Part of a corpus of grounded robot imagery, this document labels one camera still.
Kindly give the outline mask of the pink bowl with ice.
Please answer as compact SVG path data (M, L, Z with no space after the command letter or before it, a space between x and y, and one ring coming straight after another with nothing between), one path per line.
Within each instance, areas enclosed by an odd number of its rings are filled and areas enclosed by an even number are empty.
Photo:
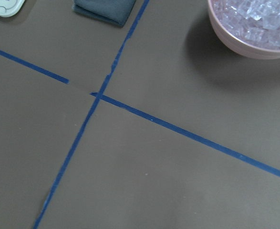
M280 0L209 0L207 5L215 34L233 52L280 58Z

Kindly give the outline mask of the cream bear tray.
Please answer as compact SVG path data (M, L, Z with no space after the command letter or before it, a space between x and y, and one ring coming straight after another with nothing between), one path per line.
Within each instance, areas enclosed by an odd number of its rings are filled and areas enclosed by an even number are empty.
M0 0L0 17L11 17L19 12L25 0Z

